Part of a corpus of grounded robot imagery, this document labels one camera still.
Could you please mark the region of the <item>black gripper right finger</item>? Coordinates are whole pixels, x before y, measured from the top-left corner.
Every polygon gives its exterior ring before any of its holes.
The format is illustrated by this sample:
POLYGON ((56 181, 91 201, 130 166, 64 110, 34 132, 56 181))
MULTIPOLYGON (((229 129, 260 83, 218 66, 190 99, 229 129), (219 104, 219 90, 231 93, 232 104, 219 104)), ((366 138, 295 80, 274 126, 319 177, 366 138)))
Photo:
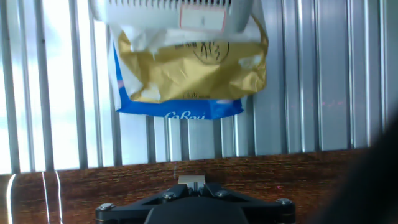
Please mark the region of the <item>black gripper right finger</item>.
POLYGON ((236 205, 250 223, 296 223, 296 206, 290 199, 279 198, 266 202, 224 188, 221 184, 207 183, 198 188, 199 196, 209 197, 236 205))

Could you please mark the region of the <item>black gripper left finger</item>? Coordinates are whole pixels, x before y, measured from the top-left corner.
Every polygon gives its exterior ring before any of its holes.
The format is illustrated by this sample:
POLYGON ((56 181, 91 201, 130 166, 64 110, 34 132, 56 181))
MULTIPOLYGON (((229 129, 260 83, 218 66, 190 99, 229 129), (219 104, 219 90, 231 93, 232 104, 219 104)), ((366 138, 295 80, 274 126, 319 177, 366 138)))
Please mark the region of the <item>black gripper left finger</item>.
POLYGON ((95 223, 144 223, 153 208, 193 196, 194 193, 195 183, 191 182, 174 185, 129 205, 117 206, 113 203, 103 203, 95 210, 95 223))

